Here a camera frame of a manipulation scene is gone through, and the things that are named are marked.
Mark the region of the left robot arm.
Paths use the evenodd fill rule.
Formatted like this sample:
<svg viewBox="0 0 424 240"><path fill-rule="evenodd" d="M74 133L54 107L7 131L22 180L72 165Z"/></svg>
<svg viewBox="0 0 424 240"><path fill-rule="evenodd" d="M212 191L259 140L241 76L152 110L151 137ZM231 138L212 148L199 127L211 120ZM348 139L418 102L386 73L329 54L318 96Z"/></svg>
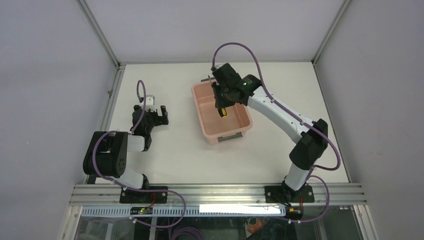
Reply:
<svg viewBox="0 0 424 240"><path fill-rule="evenodd" d="M82 169L86 175L121 184L132 189L131 197L138 203L145 203L151 196L148 177L127 166L128 152L146 152L152 143L154 127L169 124L166 106L160 112L149 105L142 113L142 106L135 105L132 113L134 133L126 131L95 131L83 159Z"/></svg>

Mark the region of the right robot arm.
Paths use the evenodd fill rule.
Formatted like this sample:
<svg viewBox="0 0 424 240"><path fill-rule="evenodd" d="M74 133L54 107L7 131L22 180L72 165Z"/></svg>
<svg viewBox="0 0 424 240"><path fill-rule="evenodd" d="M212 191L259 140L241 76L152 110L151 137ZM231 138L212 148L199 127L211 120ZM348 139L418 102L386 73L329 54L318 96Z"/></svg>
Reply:
<svg viewBox="0 0 424 240"><path fill-rule="evenodd" d="M291 108L277 103L259 78L252 74L241 77L229 63L213 66L211 72L215 80L211 85L215 108L221 117L236 104L247 106L268 118L294 142L289 153L291 166L282 182L282 196L289 203L296 202L302 196L301 188L313 164L328 147L324 139L328 136L328 124L323 119L302 118Z"/></svg>

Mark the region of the black yellow screwdriver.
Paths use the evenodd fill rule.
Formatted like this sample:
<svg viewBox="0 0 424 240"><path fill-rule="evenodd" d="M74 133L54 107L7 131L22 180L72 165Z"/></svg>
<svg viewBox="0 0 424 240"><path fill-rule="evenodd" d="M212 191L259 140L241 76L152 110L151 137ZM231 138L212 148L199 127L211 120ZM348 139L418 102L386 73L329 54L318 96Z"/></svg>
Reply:
<svg viewBox="0 0 424 240"><path fill-rule="evenodd" d="M214 83L214 82L216 82L216 79L214 78L214 77L210 77L210 76L208 76L208 78L207 78L209 81L210 81L210 83L211 83L211 85L212 85L212 83ZM220 117L221 118L226 118L227 117L227 111L226 111L226 109L225 108L222 108L222 109L217 109L217 111L218 111L218 114L220 115Z"/></svg>

